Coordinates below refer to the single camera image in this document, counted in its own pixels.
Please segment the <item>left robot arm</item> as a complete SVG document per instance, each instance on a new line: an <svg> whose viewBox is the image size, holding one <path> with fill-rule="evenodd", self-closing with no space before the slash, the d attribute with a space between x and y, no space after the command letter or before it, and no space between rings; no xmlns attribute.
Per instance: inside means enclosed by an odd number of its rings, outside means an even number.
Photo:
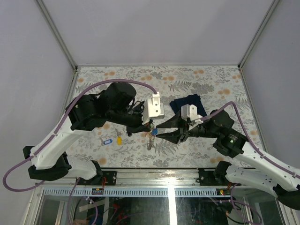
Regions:
<svg viewBox="0 0 300 225"><path fill-rule="evenodd" d="M25 158L32 157L28 168L33 180L55 181L64 177L78 177L85 184L97 185L103 172L95 160L71 157L66 150L79 138L106 122L126 126L127 134L149 132L152 120L143 121L144 103L133 107L135 88L125 82L113 82L99 94L82 95L77 103L66 108L68 116L54 138L36 156L39 146L23 148Z"/></svg>

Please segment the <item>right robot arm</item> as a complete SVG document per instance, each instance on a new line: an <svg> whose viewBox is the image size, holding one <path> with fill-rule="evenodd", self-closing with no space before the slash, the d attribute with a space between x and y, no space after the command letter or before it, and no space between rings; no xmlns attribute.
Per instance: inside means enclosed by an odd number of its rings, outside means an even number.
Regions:
<svg viewBox="0 0 300 225"><path fill-rule="evenodd" d="M223 156L250 165L250 170L221 161L214 171L214 181L219 185L239 183L264 191L294 210L300 209L300 171L265 151L259 150L246 133L232 128L234 120L222 109L210 115L187 115L177 112L157 128L174 128L175 131L158 134L158 137L174 144L189 137L213 138L213 147Z"/></svg>

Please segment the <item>metal keyring with yellow handle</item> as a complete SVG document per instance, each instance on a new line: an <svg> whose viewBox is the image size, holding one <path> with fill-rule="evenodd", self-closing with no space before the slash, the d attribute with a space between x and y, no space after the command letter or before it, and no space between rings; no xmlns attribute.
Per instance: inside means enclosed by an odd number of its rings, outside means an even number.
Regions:
<svg viewBox="0 0 300 225"><path fill-rule="evenodd" d="M147 142L147 150L151 150L154 146L155 137L158 134L158 129L155 127L155 125L150 125L150 131L147 132L148 136L148 142Z"/></svg>

